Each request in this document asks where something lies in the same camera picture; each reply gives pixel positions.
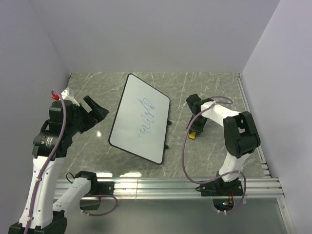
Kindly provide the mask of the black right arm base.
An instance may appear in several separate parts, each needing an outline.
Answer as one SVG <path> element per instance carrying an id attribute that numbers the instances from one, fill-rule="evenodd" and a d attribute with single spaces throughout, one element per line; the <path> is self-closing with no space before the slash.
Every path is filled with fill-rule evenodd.
<path id="1" fill-rule="evenodd" d="M 223 179 L 219 178 L 195 188 L 202 197 L 212 197 L 216 210 L 224 214 L 233 212 L 244 203 L 246 193 L 244 189 L 238 178 L 230 182 L 224 182 Z"/>

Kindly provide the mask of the yellow bone-shaped eraser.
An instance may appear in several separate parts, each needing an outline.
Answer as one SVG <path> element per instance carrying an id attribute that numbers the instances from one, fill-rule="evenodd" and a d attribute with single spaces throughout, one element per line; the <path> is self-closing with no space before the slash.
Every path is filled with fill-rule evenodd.
<path id="1" fill-rule="evenodd" d="M 190 131 L 188 133 L 188 138 L 194 140 L 196 138 L 196 131 Z"/>

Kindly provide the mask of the aluminium mounting rail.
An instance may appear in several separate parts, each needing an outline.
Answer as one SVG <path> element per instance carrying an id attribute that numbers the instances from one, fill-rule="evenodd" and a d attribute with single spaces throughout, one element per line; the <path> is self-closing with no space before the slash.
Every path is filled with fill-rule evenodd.
<path id="1" fill-rule="evenodd" d="M 196 184 L 185 178 L 99 178 L 100 183 L 113 182 L 113 195 L 118 199 L 197 199 Z M 248 178 L 246 198 L 282 198 L 283 189 L 277 178 Z"/>

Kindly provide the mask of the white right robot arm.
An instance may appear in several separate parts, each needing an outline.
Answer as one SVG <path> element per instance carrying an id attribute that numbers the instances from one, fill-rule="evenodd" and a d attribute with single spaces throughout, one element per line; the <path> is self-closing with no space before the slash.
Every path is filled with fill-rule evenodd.
<path id="1" fill-rule="evenodd" d="M 187 97 L 192 117 L 187 126 L 185 138 L 195 139 L 203 132 L 207 120 L 223 128 L 227 155 L 217 173 L 216 191 L 226 195 L 232 190 L 232 182 L 238 179 L 239 173 L 250 154 L 260 146 L 261 140 L 250 112 L 238 112 L 228 109 L 217 102 L 215 97 L 201 99 L 198 94 Z"/>

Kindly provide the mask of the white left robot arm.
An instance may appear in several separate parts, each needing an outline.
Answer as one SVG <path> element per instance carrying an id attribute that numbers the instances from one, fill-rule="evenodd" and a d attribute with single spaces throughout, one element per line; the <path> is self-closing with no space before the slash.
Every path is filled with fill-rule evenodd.
<path id="1" fill-rule="evenodd" d="M 19 221 L 10 226 L 10 234 L 63 234 L 70 208 L 83 196 L 98 192 L 96 174 L 80 172 L 61 201 L 54 202 L 59 172 L 73 136 L 92 129 L 109 111 L 89 96 L 84 97 L 91 108 L 89 112 L 74 98 L 61 98 L 57 94 L 53 98 L 49 118 L 33 140 L 33 175 L 25 209 Z"/>

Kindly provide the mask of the white whiteboard black frame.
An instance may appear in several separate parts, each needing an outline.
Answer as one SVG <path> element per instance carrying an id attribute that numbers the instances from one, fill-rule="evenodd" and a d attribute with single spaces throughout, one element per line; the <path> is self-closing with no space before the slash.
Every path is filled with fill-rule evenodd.
<path id="1" fill-rule="evenodd" d="M 170 98 L 128 74 L 108 138 L 111 146 L 155 164 L 163 162 Z"/>

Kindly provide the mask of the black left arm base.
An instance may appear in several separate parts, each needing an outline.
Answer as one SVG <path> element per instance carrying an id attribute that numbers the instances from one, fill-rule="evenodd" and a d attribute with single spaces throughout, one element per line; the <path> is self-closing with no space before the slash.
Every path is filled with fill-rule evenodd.
<path id="1" fill-rule="evenodd" d="M 115 183 L 112 181 L 92 182 L 90 191 L 79 203 L 82 212 L 86 214 L 90 211 L 97 211 L 103 203 L 102 199 L 104 198 L 112 198 L 116 201 L 117 199 L 113 196 L 114 188 Z"/>

